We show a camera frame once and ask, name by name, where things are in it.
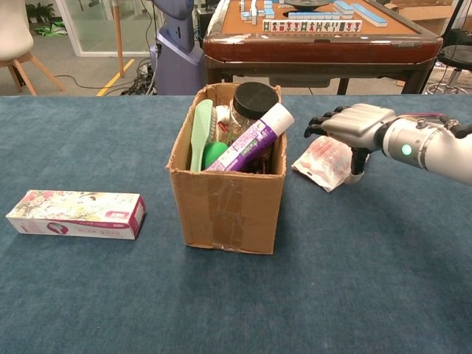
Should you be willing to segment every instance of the purple tube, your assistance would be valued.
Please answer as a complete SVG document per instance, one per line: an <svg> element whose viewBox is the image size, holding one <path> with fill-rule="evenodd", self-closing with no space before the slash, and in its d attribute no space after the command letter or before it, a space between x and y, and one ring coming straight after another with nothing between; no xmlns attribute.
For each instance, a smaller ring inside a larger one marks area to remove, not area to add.
<svg viewBox="0 0 472 354"><path fill-rule="evenodd" d="M251 125L206 171L242 171L294 123L287 109L277 103Z"/></svg>

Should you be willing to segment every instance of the mahjong table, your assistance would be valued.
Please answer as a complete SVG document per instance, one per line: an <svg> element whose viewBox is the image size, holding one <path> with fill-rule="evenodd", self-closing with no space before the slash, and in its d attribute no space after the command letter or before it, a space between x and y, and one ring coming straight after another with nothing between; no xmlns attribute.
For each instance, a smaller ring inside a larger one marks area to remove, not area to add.
<svg viewBox="0 0 472 354"><path fill-rule="evenodd" d="M339 3L355 12L343 16ZM402 93L417 94L441 44L439 35L371 0L334 1L312 13L278 1L222 0L204 54L209 83L233 75L274 81L339 77L338 94L345 94L350 78L390 77L405 81Z"/></svg>

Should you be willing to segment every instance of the tube cap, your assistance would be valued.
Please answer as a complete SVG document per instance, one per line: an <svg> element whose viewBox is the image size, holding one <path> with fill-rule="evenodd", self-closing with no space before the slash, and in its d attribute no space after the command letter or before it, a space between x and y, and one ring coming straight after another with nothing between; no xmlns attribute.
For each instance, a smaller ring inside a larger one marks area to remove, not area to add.
<svg viewBox="0 0 472 354"><path fill-rule="evenodd" d="M276 103L260 120L271 127L277 136L281 136L295 123L294 116L280 103Z"/></svg>

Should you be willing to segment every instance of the floral box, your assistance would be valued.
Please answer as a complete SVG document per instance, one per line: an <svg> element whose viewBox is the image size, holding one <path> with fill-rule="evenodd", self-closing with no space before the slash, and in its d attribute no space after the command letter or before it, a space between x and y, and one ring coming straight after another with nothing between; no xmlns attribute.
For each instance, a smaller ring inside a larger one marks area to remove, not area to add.
<svg viewBox="0 0 472 354"><path fill-rule="evenodd" d="M7 219L22 234L135 240L145 213L139 194L29 190Z"/></svg>

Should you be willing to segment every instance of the gray robot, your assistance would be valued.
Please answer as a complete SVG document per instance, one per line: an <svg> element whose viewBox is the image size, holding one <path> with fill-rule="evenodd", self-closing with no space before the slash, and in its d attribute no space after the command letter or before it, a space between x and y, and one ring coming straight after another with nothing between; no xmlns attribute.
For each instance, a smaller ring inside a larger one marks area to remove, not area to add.
<svg viewBox="0 0 472 354"><path fill-rule="evenodd" d="M204 54L195 45L193 0L153 0L164 13L164 26L150 48L157 94L194 95L206 83Z"/></svg>

